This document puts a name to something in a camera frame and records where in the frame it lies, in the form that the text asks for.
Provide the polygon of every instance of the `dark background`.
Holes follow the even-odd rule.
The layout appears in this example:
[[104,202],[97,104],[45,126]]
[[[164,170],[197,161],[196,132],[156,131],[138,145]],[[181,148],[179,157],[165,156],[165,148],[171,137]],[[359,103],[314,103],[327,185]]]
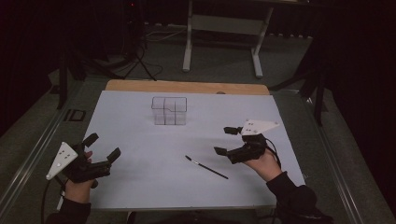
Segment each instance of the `dark background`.
[[[144,3],[149,23],[186,23],[187,1]],[[323,61],[331,65],[326,87],[332,91],[361,154],[395,214],[396,6],[386,0],[335,1],[334,6],[343,9],[326,14],[328,11],[301,7],[276,8],[267,34],[314,37],[296,76]],[[196,9],[211,14],[216,7],[219,5],[202,4]],[[265,7],[254,8],[251,11],[240,7],[238,16],[261,17]],[[60,43],[65,36],[93,58],[103,59],[110,50],[121,51],[120,43],[111,40],[92,9],[90,1],[1,3],[0,135],[49,90],[47,75],[59,66]],[[235,13],[232,9],[223,12]],[[122,20],[117,12],[116,17]],[[121,30],[121,27],[112,28],[116,29],[113,33]]]

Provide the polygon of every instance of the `pen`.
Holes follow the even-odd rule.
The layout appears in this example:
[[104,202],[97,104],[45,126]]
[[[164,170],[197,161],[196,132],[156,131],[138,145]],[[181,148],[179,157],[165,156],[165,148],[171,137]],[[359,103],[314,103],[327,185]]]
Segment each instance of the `pen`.
[[206,170],[208,170],[208,171],[210,171],[210,172],[213,172],[213,173],[215,173],[216,175],[219,175],[219,176],[221,176],[221,177],[224,177],[224,178],[228,179],[227,176],[222,175],[222,174],[220,174],[220,173],[218,173],[218,172],[216,172],[216,171],[210,169],[209,167],[202,165],[202,164],[199,163],[198,161],[193,161],[193,160],[192,160],[190,157],[188,157],[188,156],[186,156],[186,158],[187,158],[187,160],[192,161],[192,162],[194,162],[195,164],[204,167]]

